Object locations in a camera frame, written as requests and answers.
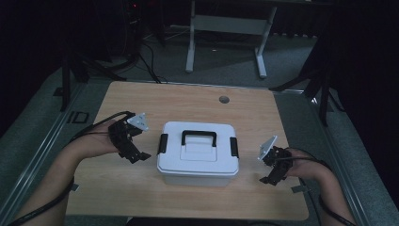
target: gray carpet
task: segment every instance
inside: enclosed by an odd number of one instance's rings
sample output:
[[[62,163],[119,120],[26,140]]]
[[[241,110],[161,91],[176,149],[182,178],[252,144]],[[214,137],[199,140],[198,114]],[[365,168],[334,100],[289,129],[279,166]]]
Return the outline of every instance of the gray carpet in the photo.
[[[170,36],[180,34],[180,28],[170,30]],[[257,73],[253,48],[259,42],[257,37],[239,37],[223,35],[215,38],[213,34],[200,33],[194,71],[184,71],[188,46],[186,33],[171,38],[167,46],[162,47],[153,37],[147,43],[154,51],[153,70],[170,83],[204,84],[232,87],[270,88],[281,85],[296,77],[306,60],[315,40],[307,38],[287,39],[271,37],[264,53],[268,77],[261,79]],[[151,50],[142,47],[142,55],[151,63]],[[24,199],[31,193],[50,166],[57,152],[81,128],[94,121],[106,93],[109,79],[90,71],[91,79],[87,84],[73,83],[76,97],[66,112],[59,112],[61,99],[54,97],[53,92],[60,86],[60,71],[49,76],[40,91],[32,98],[24,113],[11,126],[0,140],[0,176],[2,188],[0,200],[5,202],[17,186],[16,182],[30,159],[37,150],[49,151],[43,159],[43,165],[32,178],[32,185],[26,190]],[[121,70],[118,75],[128,81],[151,81],[142,61],[133,68]],[[292,89],[304,89],[307,81]],[[317,119],[318,105],[313,104],[299,92],[285,91],[275,93],[279,113],[288,138],[289,145],[302,148],[316,157],[325,159],[336,171],[343,183],[359,225],[398,225],[399,214],[391,201],[385,187],[379,180],[367,152],[364,150],[356,130],[343,112],[330,105],[327,113],[328,127],[324,127]],[[89,113],[87,124],[68,123],[66,119],[72,112]],[[54,142],[42,143],[48,131],[59,122],[60,133]],[[314,182],[307,182],[311,188],[311,196],[316,198],[318,188]],[[310,217],[305,221],[274,221],[280,225],[318,225],[314,206],[308,194],[305,195],[309,206]],[[124,225],[126,218],[68,216],[65,225]],[[263,222],[256,225],[268,225]]]

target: black cable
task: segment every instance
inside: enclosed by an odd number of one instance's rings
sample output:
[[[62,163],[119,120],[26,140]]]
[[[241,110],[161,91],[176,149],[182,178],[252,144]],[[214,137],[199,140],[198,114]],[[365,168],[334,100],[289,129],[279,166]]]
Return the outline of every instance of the black cable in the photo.
[[[103,123],[106,122],[106,121],[110,121],[110,120],[116,118],[117,116],[128,115],[128,114],[130,114],[130,113],[131,113],[131,112],[129,112],[129,111],[121,111],[121,112],[119,112],[119,113],[117,113],[117,114],[114,114],[114,115],[112,115],[112,116],[110,116],[110,117],[108,117],[108,118],[106,118],[106,119],[104,119],[104,120],[101,120],[101,121],[99,121],[99,122],[97,122],[97,123],[95,123],[95,124],[91,124],[90,126],[88,126],[88,127],[84,128],[83,130],[79,131],[75,136],[73,136],[73,137],[71,138],[71,140],[70,140],[70,143],[71,143],[72,141],[74,141],[74,140],[80,138],[81,136],[84,136],[88,131],[92,130],[92,129],[93,129],[94,127],[96,127],[97,125],[103,124]]]
[[[152,54],[152,57],[151,57],[151,74],[152,74],[152,76],[153,77],[156,77],[156,79],[157,79],[157,81],[159,81],[159,83],[161,83],[161,81],[159,80],[159,78],[162,78],[162,79],[164,79],[165,81],[166,81],[166,83],[168,82],[167,81],[167,79],[165,78],[165,77],[161,77],[161,76],[158,76],[158,75],[156,75],[155,74],[155,72],[153,71],[153,56],[154,56],[154,53],[153,53],[153,50],[152,50],[152,48],[150,47],[150,45],[148,45],[147,43],[145,43],[144,41],[143,41],[143,43],[142,43],[144,46],[146,46],[150,51],[151,51],[151,54]]]
[[[143,69],[143,68],[141,68],[141,67],[138,67],[138,66],[136,66],[136,68],[137,69],[140,69],[140,70],[142,70],[142,71],[145,71],[145,72],[147,72],[148,70],[146,70],[146,69]],[[165,77],[163,77],[163,76],[158,76],[158,75],[156,75],[156,77],[157,78],[162,78],[162,79],[164,79],[165,80],[165,83],[168,83],[168,80],[165,78]]]
[[[268,159],[275,160],[275,161],[283,161],[283,160],[309,160],[309,161],[312,161],[312,162],[316,162],[316,163],[318,163],[318,164],[321,164],[321,165],[325,166],[327,169],[329,169],[329,170],[332,171],[331,167],[330,167],[325,161],[319,160],[319,159],[313,158],[313,157],[278,157],[278,158],[270,157],[270,158],[268,158]]]
[[[135,130],[134,128],[128,128],[128,129],[125,129],[125,130],[123,130],[123,131],[119,131],[118,133],[109,133],[109,132],[90,132],[90,133],[85,133],[85,134],[83,134],[82,136],[86,136],[86,135],[121,135],[121,134],[126,134],[126,132],[129,132],[129,131],[132,131],[132,130]]]
[[[308,187],[302,178],[299,178],[299,181],[303,186]],[[316,203],[314,202],[313,196],[311,195],[311,190],[309,190],[309,192],[307,192],[307,193],[308,193],[309,198],[311,199],[311,204],[313,205],[314,212],[316,213],[317,221],[319,222],[319,225],[322,225],[322,220],[320,219],[319,212],[317,211],[317,208],[316,208]]]
[[[341,224],[346,225],[346,226],[356,226],[356,224],[352,223],[351,221],[347,220],[346,218],[336,214],[332,210],[330,210],[326,204],[323,202],[322,197],[319,196],[319,203],[322,209],[331,217],[335,218],[336,220],[340,221]]]
[[[288,147],[288,148],[286,148],[286,149],[296,149],[296,150],[301,151],[302,153],[307,153],[307,154],[310,155],[312,158],[316,158],[316,157],[315,157],[313,154],[311,154],[310,152],[308,152],[308,151],[306,151],[306,150],[303,150],[303,149],[300,149],[300,148]]]
[[[73,183],[74,183],[74,180],[72,178],[72,180],[70,181],[68,186],[64,189],[64,191],[62,191],[62,193],[58,197],[56,197],[52,201],[48,202],[47,204],[43,205],[39,209],[34,210],[34,211],[26,214],[25,216],[22,216],[22,217],[20,217],[20,218],[18,218],[16,220],[12,221],[8,226],[22,225],[22,224],[26,223],[27,221],[31,220],[32,218],[35,218],[38,215],[40,215],[40,214],[46,212],[47,210],[53,208],[58,203],[63,201],[65,199],[65,197],[67,197],[67,195],[70,193],[70,191],[71,191],[71,189],[73,187]]]
[[[143,60],[144,64],[146,65],[147,72],[149,72],[150,76],[152,77],[152,80],[158,84],[161,83],[161,81],[159,81],[158,77],[156,77],[156,75],[152,73],[152,70],[151,70],[150,66],[148,65],[148,63],[146,62],[146,60],[144,59],[144,57],[141,54],[139,56],[140,56],[141,60]]]
[[[112,73],[110,70],[108,70],[106,67],[98,63],[97,61],[91,59],[90,57],[87,57],[83,54],[77,53],[77,55],[80,57],[80,59],[89,67],[92,69],[98,71],[99,73],[102,73],[103,75],[115,80],[115,81],[126,81],[125,77],[120,77],[114,73]]]
[[[125,62],[122,62],[121,64],[118,64],[118,65],[108,66],[106,68],[108,70],[111,70],[112,72],[115,72],[117,70],[125,69],[129,66],[134,66],[137,63],[137,61],[138,61],[138,57],[127,56]]]

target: plastic container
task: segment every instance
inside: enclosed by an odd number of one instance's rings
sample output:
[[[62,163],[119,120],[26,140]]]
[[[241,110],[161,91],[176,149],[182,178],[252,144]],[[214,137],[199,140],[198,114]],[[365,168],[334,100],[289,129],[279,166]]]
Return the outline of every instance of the plastic container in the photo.
[[[235,131],[229,124],[169,121],[158,149],[165,182],[182,186],[226,186],[239,170]]]

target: forearm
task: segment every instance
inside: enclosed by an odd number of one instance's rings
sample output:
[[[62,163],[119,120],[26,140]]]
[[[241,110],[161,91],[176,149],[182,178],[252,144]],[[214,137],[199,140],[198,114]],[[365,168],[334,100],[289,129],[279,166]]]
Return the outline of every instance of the forearm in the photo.
[[[53,162],[40,184],[24,204],[16,218],[37,210],[58,197],[71,182],[80,159],[63,150]],[[25,225],[62,225],[68,203],[68,196],[53,208],[29,220]]]
[[[355,223],[355,220],[346,204],[339,181],[330,170],[325,170],[322,176],[316,179],[320,186],[320,197],[326,207],[339,216]],[[323,225],[342,225],[325,211],[322,211]]]

